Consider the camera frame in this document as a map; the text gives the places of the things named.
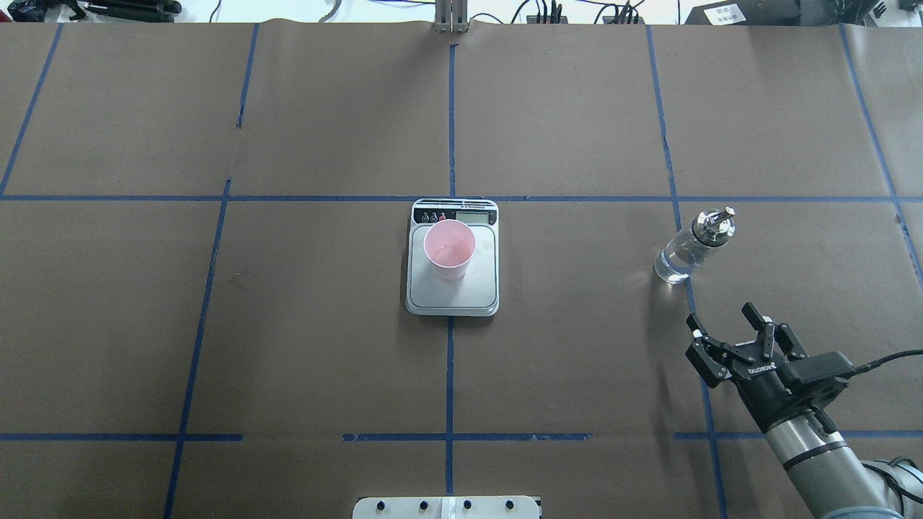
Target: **table surface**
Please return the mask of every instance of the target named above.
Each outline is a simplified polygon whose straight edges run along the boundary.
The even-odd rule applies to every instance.
[[[919,347],[923,33],[623,29],[0,26],[0,515],[808,517],[684,319]],[[493,318],[404,308],[435,196],[500,204]],[[727,249],[660,282],[724,205]],[[919,361],[852,382],[857,453],[923,458]]]

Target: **robotic arm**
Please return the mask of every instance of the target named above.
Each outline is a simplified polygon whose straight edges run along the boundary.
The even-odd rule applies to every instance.
[[[913,461],[862,462],[824,411],[860,373],[913,350],[855,367],[839,352],[809,356],[791,327],[741,310],[755,341],[728,344],[709,336],[695,314],[686,357],[714,388],[724,380],[737,393],[811,513],[818,519],[923,519],[923,473]]]

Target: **cable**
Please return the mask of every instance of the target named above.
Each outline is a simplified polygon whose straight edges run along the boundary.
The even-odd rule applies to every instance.
[[[846,373],[845,375],[843,375],[843,377],[845,379],[849,379],[849,378],[855,377],[856,375],[861,375],[862,373],[868,373],[869,371],[872,371],[873,369],[878,368],[879,366],[881,366],[882,364],[886,362],[891,362],[892,360],[896,360],[898,358],[902,358],[905,356],[912,356],[912,355],[923,355],[923,350],[907,350],[903,352],[893,353],[888,356],[883,356],[882,358],[878,360],[873,360],[869,362],[868,364],[863,364],[862,366],[853,368],[852,371],[850,371],[849,373]]]
[[[494,15],[492,15],[492,14],[490,14],[490,13],[477,13],[476,15],[472,16],[471,19],[475,19],[475,18],[477,18],[477,17],[491,17],[491,18],[495,19],[498,23],[503,23],[502,21],[500,21],[500,18],[497,18],[497,17],[495,17]]]
[[[912,459],[910,459],[910,458],[908,458],[908,457],[906,457],[906,456],[897,456],[896,458],[894,458],[894,459],[892,459],[890,462],[888,462],[888,466],[898,466],[899,464],[908,464],[908,465],[910,465],[910,466],[912,466],[912,467],[914,467],[914,468],[916,468],[916,469],[919,469],[919,467],[917,466],[917,464],[914,463],[914,460],[912,460]]]
[[[606,5],[603,6],[602,9],[599,10],[598,13],[596,13],[596,19],[593,20],[593,24],[594,24],[594,25],[596,25],[596,23],[599,22],[599,17],[603,16],[603,12],[604,12],[606,9],[608,9],[609,7],[614,7],[614,8],[616,9],[616,16],[618,16],[618,6],[616,6],[615,4],[606,4]]]
[[[870,464],[862,464],[862,466],[866,467],[868,470],[874,472],[875,474],[878,474],[879,476],[881,476],[881,478],[884,479],[885,483],[888,485],[888,488],[893,490],[893,492],[897,494],[899,498],[904,497],[904,498],[908,498],[911,501],[915,501],[920,504],[923,504],[923,498],[919,497],[917,494],[914,494],[913,492],[907,491],[904,487],[901,487],[901,483],[897,480],[897,478],[889,474],[884,469],[878,468],[877,466],[870,465]],[[901,515],[903,514],[904,514],[904,500],[901,499]]]
[[[340,6],[342,5],[342,3],[343,3],[343,0],[334,0],[333,9],[331,9],[329,13],[324,15],[323,18],[319,19],[318,23],[324,23],[325,21],[333,18],[333,15],[337,14],[337,11],[340,10]]]
[[[513,15],[513,19],[510,20],[509,23],[514,23],[514,22],[516,21],[516,17],[519,16],[520,11],[522,11],[522,8],[525,7],[525,5],[528,4],[529,2],[530,2],[530,0],[524,0],[524,1],[520,4],[519,8],[516,9],[516,13]]]
[[[631,6],[631,2],[630,2],[630,1],[626,0],[625,5],[622,7],[622,12],[621,12],[621,13],[617,13],[618,16],[616,17],[616,19],[613,19],[610,23],[629,23],[629,22],[631,22],[631,11],[630,11],[630,9],[634,9],[634,7]]]
[[[218,0],[218,5],[215,6],[215,10],[211,11],[211,16],[209,17],[209,23],[211,23],[212,18],[215,18],[215,13],[218,12],[218,9],[221,9],[221,8],[222,8],[222,0]]]

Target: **black device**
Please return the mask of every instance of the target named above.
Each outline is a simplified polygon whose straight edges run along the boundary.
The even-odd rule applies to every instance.
[[[693,7],[686,25],[861,25],[881,0],[726,0]]]
[[[693,7],[685,25],[800,25],[796,0],[728,0]]]
[[[825,407],[847,380],[909,350],[854,366],[840,352],[810,356],[791,326],[741,309],[755,341],[729,344],[693,313],[686,358],[710,388],[730,380],[801,498],[816,518],[923,518],[923,473],[908,458],[860,462]]]
[[[183,5],[175,0],[92,0],[87,10],[112,18],[170,23],[183,12]]]
[[[64,4],[74,11],[70,21],[87,17],[87,13],[77,4],[77,0],[16,0],[6,9],[13,21],[43,22],[48,9]]]

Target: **plastic cup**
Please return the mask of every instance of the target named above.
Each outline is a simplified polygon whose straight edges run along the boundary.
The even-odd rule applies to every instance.
[[[442,220],[426,231],[423,251],[442,279],[459,279],[474,256],[474,232],[465,222]]]

